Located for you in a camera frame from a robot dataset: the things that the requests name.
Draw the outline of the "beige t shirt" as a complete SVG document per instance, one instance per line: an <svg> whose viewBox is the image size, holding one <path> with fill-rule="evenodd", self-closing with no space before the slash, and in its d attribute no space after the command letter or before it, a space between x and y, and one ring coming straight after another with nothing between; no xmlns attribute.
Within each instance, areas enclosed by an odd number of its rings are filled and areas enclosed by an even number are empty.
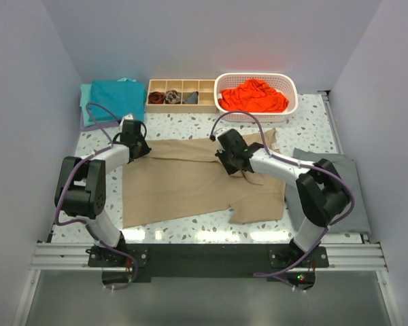
<svg viewBox="0 0 408 326"><path fill-rule="evenodd" d="M229 175L209 139L153 140L151 152L122 169L126 228L233 209L230 223L284 215L286 184L259 173Z"/></svg>

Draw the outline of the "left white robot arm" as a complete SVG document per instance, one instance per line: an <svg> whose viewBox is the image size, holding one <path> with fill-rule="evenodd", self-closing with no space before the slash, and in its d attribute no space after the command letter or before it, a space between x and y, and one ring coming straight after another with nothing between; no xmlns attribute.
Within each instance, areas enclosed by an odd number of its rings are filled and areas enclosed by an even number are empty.
<svg viewBox="0 0 408 326"><path fill-rule="evenodd" d="M150 153L146 142L147 128L129 116L120 122L121 130L108 138L108 146L87 156L63 159L54 204L54 223L66 226L81 223L98 247L105 247L103 258L111 266L121 266L127 250L119 245L122 232L114 226L105 210L106 176Z"/></svg>

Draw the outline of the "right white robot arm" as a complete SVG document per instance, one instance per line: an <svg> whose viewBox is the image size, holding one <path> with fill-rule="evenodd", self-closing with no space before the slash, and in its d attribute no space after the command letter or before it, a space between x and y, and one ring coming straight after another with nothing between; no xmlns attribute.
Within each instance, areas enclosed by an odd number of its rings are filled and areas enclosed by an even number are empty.
<svg viewBox="0 0 408 326"><path fill-rule="evenodd" d="M234 129L212 134L210 140L218 144L216 157L228 174L259 173L279 179L298 192L305 217L289 250L290 261L298 267L313 259L313 250L333 219L347 207L354 207L353 193L328 160L295 160L270 150L265 143L248 145Z"/></svg>

